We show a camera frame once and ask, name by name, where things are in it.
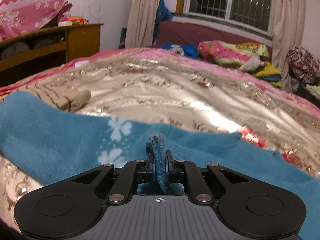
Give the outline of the pink floral folded quilt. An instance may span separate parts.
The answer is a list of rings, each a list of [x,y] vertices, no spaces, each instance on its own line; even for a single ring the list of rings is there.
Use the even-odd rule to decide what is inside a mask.
[[[67,0],[1,0],[1,41],[39,30],[70,16]]]

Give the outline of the blue clothes pile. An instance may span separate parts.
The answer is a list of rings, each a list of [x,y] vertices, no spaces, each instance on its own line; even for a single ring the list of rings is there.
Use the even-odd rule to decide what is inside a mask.
[[[161,46],[161,49],[171,51],[180,56],[186,56],[192,59],[199,57],[199,51],[194,45],[179,45],[173,43],[167,43]]]

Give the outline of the right beige curtain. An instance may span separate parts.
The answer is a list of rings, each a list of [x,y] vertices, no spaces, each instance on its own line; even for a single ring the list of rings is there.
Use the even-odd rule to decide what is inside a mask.
[[[302,44],[305,0],[272,0],[272,64],[282,72],[282,89],[292,92],[287,54]]]

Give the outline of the orange object on cabinet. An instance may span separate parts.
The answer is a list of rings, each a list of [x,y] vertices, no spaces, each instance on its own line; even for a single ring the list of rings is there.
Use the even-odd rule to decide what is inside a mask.
[[[69,17],[69,18],[67,18],[67,21],[70,21],[73,24],[84,25],[87,20],[82,17]]]

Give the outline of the green bottle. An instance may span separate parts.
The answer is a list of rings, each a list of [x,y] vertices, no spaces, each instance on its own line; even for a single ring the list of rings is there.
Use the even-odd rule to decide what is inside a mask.
[[[121,29],[120,33],[120,41],[119,41],[119,49],[124,49],[125,48],[125,38],[126,38],[126,28]]]

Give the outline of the pink yellow floral blanket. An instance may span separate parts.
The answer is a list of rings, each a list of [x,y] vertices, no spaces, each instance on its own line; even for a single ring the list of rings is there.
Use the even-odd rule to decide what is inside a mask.
[[[197,49],[204,61],[228,68],[241,67],[253,55],[258,55],[261,61],[270,58],[267,46],[259,42],[231,44],[220,40],[202,41]]]

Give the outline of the window with metal grille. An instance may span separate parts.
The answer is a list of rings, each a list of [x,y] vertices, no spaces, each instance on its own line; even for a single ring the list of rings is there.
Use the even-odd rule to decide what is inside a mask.
[[[185,0],[187,15],[271,36],[271,0]]]

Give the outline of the grey white plush cloth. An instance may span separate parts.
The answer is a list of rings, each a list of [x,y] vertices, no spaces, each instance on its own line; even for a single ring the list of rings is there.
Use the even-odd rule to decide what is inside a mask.
[[[254,72],[259,67],[264,67],[264,66],[265,66],[264,61],[261,61],[258,55],[253,55],[245,64],[239,67],[239,70],[243,72]]]

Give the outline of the yellow folded cloth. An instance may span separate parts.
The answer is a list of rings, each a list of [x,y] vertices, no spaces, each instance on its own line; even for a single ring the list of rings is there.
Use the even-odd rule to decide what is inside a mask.
[[[252,75],[256,78],[262,78],[267,76],[282,76],[282,72],[274,67],[270,62],[265,62],[263,67],[259,67]]]

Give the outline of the stack of papers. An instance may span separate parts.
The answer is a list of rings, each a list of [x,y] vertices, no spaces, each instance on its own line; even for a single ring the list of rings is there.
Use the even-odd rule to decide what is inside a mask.
[[[319,86],[312,86],[306,84],[306,90],[313,95],[317,100],[320,100],[320,87]]]

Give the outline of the left beige curtain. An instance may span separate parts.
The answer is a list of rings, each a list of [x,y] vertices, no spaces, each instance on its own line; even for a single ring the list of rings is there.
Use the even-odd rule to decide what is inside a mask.
[[[160,0],[132,0],[125,37],[126,48],[152,45],[159,2]]]

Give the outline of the brown wooden cabinet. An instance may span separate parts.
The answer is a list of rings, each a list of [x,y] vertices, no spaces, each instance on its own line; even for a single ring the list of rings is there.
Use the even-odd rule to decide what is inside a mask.
[[[54,35],[62,37],[62,41],[53,42],[39,48],[31,48],[17,55],[1,60],[1,71],[19,64],[63,51],[65,61],[69,62],[80,57],[90,57],[100,51],[100,32],[102,23],[51,27],[29,32],[1,42],[1,48],[7,48],[16,42],[27,43],[29,39]]]

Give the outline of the blue fuzzy sweater white flowers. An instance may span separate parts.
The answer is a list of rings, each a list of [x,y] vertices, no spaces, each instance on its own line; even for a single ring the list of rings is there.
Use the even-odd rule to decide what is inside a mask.
[[[240,133],[188,132],[167,124],[64,112],[28,92],[1,103],[1,153],[42,185],[49,185],[101,164],[123,167],[164,152],[199,167],[217,163],[298,195],[307,214],[302,239],[319,239],[319,179],[285,161],[277,151],[242,140]]]

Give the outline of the beige curtain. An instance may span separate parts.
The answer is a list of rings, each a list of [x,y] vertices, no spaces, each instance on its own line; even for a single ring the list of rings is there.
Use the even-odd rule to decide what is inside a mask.
[[[152,45],[159,2],[160,0],[132,0],[125,37],[126,48]]]
[[[282,89],[292,92],[287,54],[302,44],[305,0],[272,0],[272,64],[282,72]]]

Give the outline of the dark floral fabric bundle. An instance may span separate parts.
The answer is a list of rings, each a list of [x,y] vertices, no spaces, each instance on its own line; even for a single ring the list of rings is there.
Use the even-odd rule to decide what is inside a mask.
[[[303,47],[294,47],[288,52],[287,64],[301,83],[314,84],[319,78],[319,59]]]

